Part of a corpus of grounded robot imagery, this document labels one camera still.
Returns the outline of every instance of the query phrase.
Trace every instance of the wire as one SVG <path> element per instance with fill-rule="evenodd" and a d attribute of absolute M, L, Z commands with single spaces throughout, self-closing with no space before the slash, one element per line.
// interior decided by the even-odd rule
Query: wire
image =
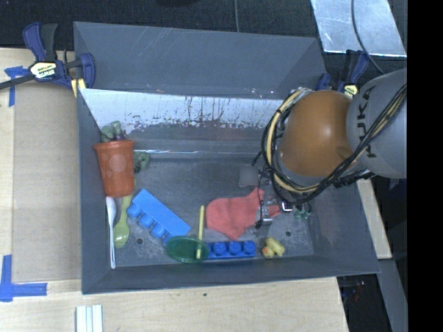
<path fill-rule="evenodd" d="M 359 31 L 357 30 L 357 24 L 356 24 L 356 22 L 355 22 L 355 8 L 354 8 L 354 5 L 355 5 L 355 4 L 354 4 L 354 1 L 355 1 L 355 0 L 351 0 L 351 16 L 352 16 L 352 26 L 354 27 L 354 32 L 355 32 L 355 35 L 356 35 L 356 37 L 357 37 L 357 40 L 359 41 L 360 47 L 363 49 L 363 52 L 366 53 L 366 56 L 368 57 L 368 59 L 369 59 L 369 61 L 371 62 L 371 64 L 377 69 L 377 71 L 378 71 L 380 74 L 384 74 L 384 71 L 381 70 L 380 66 L 379 66 L 379 65 L 374 61 L 374 59 L 369 55 L 368 50 L 366 49 L 366 47 L 364 46 L 364 44 L 363 44 L 363 42 L 362 42 L 362 40 L 361 40 L 361 37 L 360 37 Z"/>
<path fill-rule="evenodd" d="M 237 27 L 237 32 L 240 32 L 240 26 L 238 23 L 237 0 L 234 0 L 234 11 L 235 11 L 235 26 Z"/>
<path fill-rule="evenodd" d="M 289 109 L 295 106 L 297 101 L 307 95 L 306 91 L 310 90 L 298 89 L 283 101 L 282 105 L 274 113 L 273 117 L 264 129 L 262 136 L 262 149 L 259 153 L 259 155 L 262 154 L 265 165 L 271 173 L 271 182 L 273 184 L 275 193 L 286 202 L 294 203 L 296 205 L 310 201 L 330 185 L 338 183 L 337 181 L 339 180 L 339 177 L 357 162 L 359 157 L 363 155 L 364 151 L 366 151 L 368 148 L 368 145 L 375 140 L 395 119 L 395 116 L 398 114 L 400 108 L 403 106 L 406 100 L 407 84 L 404 84 L 395 93 L 394 98 L 388 103 L 385 109 L 372 123 L 371 127 L 368 129 L 368 132 L 361 139 L 354 153 L 349 158 L 345 159 L 329 176 L 325 177 L 320 182 L 310 186 L 300 186 L 284 175 L 282 171 L 273 164 L 273 157 L 275 156 L 276 149 L 276 125 L 279 123 L 280 118 L 285 115 Z M 361 170 L 358 170 L 355 171 L 353 175 L 360 176 L 362 175 L 362 172 Z M 292 200 L 288 200 L 288 198 L 282 194 L 282 190 L 287 191 L 292 197 Z"/>

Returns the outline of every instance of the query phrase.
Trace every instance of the gray bin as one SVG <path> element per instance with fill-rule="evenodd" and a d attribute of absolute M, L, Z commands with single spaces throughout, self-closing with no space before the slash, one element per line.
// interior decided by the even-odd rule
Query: gray bin
<path fill-rule="evenodd" d="M 239 169 L 260 150 L 270 115 L 290 90 L 315 88 L 325 69 L 313 38 L 88 23 L 74 27 L 76 54 L 92 53 L 96 61 L 94 88 L 78 95 L 83 293 L 379 272 L 356 186 L 324 191 L 307 220 L 277 216 L 267 234 L 286 246 L 282 258 L 266 260 L 258 251 L 254 259 L 180 264 L 129 220 L 132 235 L 116 250 L 112 270 L 105 193 L 92 148 L 100 142 L 102 125 L 119 119 L 136 150 L 151 152 L 149 168 L 137 175 L 136 191 L 153 193 L 194 234 L 200 205 L 254 189 L 239 186 Z M 153 115 L 154 105 L 162 117 Z M 256 234 L 247 231 L 242 239 L 260 245 L 263 238 Z M 208 241 L 223 239 L 220 235 L 205 230 Z"/>

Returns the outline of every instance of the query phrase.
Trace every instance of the blue lego brick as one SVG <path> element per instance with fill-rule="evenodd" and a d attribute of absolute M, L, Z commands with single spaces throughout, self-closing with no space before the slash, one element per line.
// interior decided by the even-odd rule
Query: blue lego brick
<path fill-rule="evenodd" d="M 254 241 L 227 241 L 208 243 L 208 259 L 231 259 L 254 257 L 257 245 Z"/>
<path fill-rule="evenodd" d="M 130 218 L 138 219 L 142 228 L 151 229 L 151 234 L 163 244 L 175 236 L 185 236 L 190 226 L 167 208 L 147 190 L 141 190 L 127 208 Z"/>

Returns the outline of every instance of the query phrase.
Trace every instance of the orange object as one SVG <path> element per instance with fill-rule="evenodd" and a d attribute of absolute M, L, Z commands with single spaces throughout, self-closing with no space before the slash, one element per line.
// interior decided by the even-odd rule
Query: orange object
<path fill-rule="evenodd" d="M 246 229 L 254 225 L 264 191 L 254 189 L 245 197 L 218 198 L 206 206 L 206 227 L 237 241 Z M 269 206 L 269 216 L 279 215 L 278 205 Z"/>
<path fill-rule="evenodd" d="M 346 135 L 351 98 L 337 91 L 316 91 L 293 107 L 279 156 L 284 166 L 301 176 L 329 175 L 352 155 Z"/>
<path fill-rule="evenodd" d="M 134 192 L 134 143 L 133 140 L 119 140 L 93 146 L 107 196 L 127 196 Z"/>

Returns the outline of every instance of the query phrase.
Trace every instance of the yellow stick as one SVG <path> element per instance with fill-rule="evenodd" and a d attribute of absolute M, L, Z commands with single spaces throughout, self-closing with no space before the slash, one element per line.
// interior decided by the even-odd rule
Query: yellow stick
<path fill-rule="evenodd" d="M 203 222 L 205 218 L 205 206 L 202 205 L 200 207 L 200 220 L 199 220 L 199 240 L 203 239 Z M 201 248 L 197 249 L 197 259 L 200 259 L 201 256 Z"/>

